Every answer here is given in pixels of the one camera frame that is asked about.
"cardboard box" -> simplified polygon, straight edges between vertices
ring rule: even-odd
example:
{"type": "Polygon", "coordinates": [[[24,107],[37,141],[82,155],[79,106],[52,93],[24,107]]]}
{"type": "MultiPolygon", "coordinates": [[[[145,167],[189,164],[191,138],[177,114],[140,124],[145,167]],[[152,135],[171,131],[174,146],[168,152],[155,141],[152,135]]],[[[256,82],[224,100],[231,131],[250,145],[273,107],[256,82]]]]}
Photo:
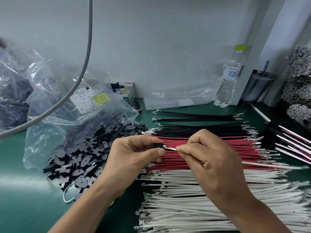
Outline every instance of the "cardboard box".
{"type": "Polygon", "coordinates": [[[124,86],[124,88],[117,89],[115,94],[120,96],[130,106],[132,106],[134,98],[135,98],[135,84],[134,83],[120,83],[119,85],[124,86]]]}

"white label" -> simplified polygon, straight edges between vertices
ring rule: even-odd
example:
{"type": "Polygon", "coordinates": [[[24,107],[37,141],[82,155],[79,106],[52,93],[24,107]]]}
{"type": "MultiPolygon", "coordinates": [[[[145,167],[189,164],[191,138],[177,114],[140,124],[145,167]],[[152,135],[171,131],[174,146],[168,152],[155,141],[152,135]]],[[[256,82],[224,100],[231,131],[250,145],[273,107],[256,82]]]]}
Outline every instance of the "white label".
{"type": "Polygon", "coordinates": [[[93,99],[96,96],[92,88],[84,87],[76,90],[70,97],[71,101],[75,104],[80,113],[84,114],[92,109],[99,107],[93,99]]]}
{"type": "Polygon", "coordinates": [[[193,105],[193,101],[190,98],[178,100],[179,106],[190,106],[193,105]]]}
{"type": "Polygon", "coordinates": [[[240,68],[238,68],[238,67],[224,65],[224,68],[222,69],[221,77],[223,79],[235,81],[239,75],[239,72],[240,72],[240,68]]]}

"water bottle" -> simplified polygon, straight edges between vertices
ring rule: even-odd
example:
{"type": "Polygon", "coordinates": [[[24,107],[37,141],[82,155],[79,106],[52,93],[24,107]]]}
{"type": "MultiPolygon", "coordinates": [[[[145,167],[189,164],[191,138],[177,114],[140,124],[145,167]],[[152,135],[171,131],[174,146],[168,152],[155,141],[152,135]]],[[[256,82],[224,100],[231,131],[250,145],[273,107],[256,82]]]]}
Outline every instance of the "water bottle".
{"type": "Polygon", "coordinates": [[[222,83],[214,100],[214,104],[219,105],[221,108],[230,104],[235,83],[243,65],[245,49],[246,45],[236,45],[235,51],[224,64],[221,74],[222,83]]]}

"plastic bag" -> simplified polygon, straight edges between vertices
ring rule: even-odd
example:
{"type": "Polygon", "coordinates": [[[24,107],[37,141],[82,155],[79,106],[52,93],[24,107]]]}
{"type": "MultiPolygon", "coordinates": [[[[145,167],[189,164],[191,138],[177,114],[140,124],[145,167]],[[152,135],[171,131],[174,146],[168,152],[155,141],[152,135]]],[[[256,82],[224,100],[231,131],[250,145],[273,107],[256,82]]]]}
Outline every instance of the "plastic bag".
{"type": "Polygon", "coordinates": [[[213,77],[208,83],[196,83],[181,87],[169,87],[144,97],[146,110],[201,105],[214,101],[220,87],[220,78],[213,77]]]}
{"type": "Polygon", "coordinates": [[[33,89],[24,76],[26,67],[0,47],[0,132],[27,122],[26,99],[33,89]]]}
{"type": "MultiPolygon", "coordinates": [[[[29,121],[65,96],[80,73],[75,69],[77,67],[62,65],[54,59],[30,65],[26,72],[34,92],[27,101],[30,103],[29,121]]],[[[99,82],[94,78],[87,72],[71,99],[28,128],[23,157],[26,168],[42,169],[57,145],[61,144],[68,151],[78,140],[93,136],[96,127],[110,128],[116,123],[126,124],[135,119],[138,113],[105,86],[107,79],[102,77],[99,82]]]]}

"table surface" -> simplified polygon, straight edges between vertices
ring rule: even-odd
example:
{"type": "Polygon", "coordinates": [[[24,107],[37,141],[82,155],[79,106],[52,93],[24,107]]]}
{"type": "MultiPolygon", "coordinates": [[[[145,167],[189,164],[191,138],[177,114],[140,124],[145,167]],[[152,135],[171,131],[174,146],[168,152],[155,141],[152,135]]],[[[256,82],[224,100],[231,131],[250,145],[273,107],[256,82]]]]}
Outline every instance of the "table surface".
{"type": "MultiPolygon", "coordinates": [[[[258,105],[270,119],[295,132],[309,136],[293,120],[276,117],[273,109],[265,105],[258,105]]],[[[220,108],[213,103],[166,109],[166,111],[178,111],[201,114],[238,114],[258,131],[264,129],[263,118],[253,109],[245,109],[238,106],[220,108]]],[[[155,127],[152,111],[143,111],[136,121],[145,123],[148,128],[155,127]]],[[[217,122],[188,122],[191,125],[217,124],[217,122]]],[[[2,232],[47,232],[53,224],[68,210],[71,204],[63,202],[63,192],[59,187],[51,183],[37,169],[26,169],[23,166],[26,131],[0,140],[0,226],[2,232]]],[[[282,158],[291,165],[301,165],[291,158],[282,158]]],[[[289,180],[311,180],[311,170],[291,171],[289,180]]],[[[115,201],[107,211],[97,232],[137,232],[134,226],[138,225],[138,216],[135,211],[144,201],[143,192],[151,191],[141,186],[141,181],[135,181],[115,201]]]]}

